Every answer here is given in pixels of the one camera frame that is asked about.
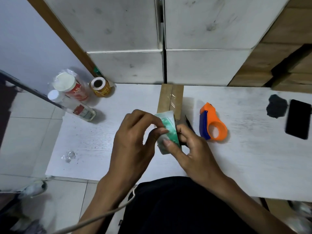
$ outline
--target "person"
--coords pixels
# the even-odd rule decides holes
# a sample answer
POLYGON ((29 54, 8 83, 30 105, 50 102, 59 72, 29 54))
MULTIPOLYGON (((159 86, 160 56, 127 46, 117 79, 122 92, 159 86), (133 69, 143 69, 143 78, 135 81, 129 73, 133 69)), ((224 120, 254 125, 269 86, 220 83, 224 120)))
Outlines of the person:
MULTIPOLYGON (((150 113, 134 110, 124 117, 115 135, 109 170, 80 221, 118 207, 147 169, 157 139, 167 132, 150 113), (151 124, 156 128, 143 144, 151 124)), ((126 206, 119 233, 294 233, 221 171, 204 138, 183 124, 177 125, 177 133, 189 147, 188 155, 169 140, 163 143, 189 177, 139 184, 126 206)), ((73 233, 105 233, 111 217, 73 233)))

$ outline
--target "forearm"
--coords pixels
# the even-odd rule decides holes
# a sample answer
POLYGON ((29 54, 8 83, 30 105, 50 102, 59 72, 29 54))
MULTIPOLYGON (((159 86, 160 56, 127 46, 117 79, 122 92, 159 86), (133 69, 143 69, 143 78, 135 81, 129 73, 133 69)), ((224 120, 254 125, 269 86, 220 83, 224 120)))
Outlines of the forearm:
POLYGON ((220 199, 259 234, 294 234, 286 224, 249 197, 234 180, 226 181, 220 199))
MULTIPOLYGON (((104 176, 99 181, 94 197, 79 222, 99 216, 117 208, 127 193, 128 190, 125 189, 122 182, 113 181, 107 175, 104 176)), ((101 227, 104 220, 105 218, 91 223, 73 232, 73 234, 95 234, 101 227)))

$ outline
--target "hand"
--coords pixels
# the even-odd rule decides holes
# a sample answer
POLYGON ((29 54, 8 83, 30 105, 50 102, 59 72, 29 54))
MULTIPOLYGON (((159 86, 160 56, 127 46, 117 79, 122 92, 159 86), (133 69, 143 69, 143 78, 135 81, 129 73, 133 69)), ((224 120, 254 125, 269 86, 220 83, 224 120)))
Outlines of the hand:
POLYGON ((177 125, 177 133, 179 140, 188 145, 190 153, 186 155, 175 143, 165 140, 163 144, 168 152, 193 181, 216 196, 223 195, 223 185, 229 178, 219 168, 207 141, 183 124, 177 125))
POLYGON ((122 182, 129 190, 145 172, 155 153, 155 143, 160 135, 168 133, 160 118, 141 110, 127 114, 114 139, 111 163, 107 175, 122 182), (143 144, 146 129, 153 129, 143 144))

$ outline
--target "fingernail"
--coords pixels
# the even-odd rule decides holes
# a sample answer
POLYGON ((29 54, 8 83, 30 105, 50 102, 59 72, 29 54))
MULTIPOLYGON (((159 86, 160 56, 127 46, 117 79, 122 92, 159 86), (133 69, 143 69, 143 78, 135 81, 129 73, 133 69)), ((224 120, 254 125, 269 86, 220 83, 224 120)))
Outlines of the fingernail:
POLYGON ((169 132, 169 130, 167 130, 164 127, 159 128, 159 131, 160 131, 160 133, 168 133, 169 132))
POLYGON ((164 145, 165 147, 168 147, 170 144, 171 144, 171 141, 170 141, 170 140, 168 140, 168 139, 164 139, 164 140, 163 140, 163 145, 164 145))

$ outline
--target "orange tape dispenser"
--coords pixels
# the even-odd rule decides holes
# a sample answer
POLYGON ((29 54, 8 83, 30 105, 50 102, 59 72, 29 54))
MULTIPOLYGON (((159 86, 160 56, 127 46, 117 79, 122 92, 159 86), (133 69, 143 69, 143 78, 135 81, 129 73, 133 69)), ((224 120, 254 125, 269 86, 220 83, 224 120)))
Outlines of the orange tape dispenser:
POLYGON ((220 121, 216 115, 216 109, 210 103, 206 103, 200 110, 199 133, 206 140, 224 140, 227 137, 227 127, 220 121), (219 135, 216 138, 209 134, 208 127, 210 125, 215 126, 219 130, 219 135))

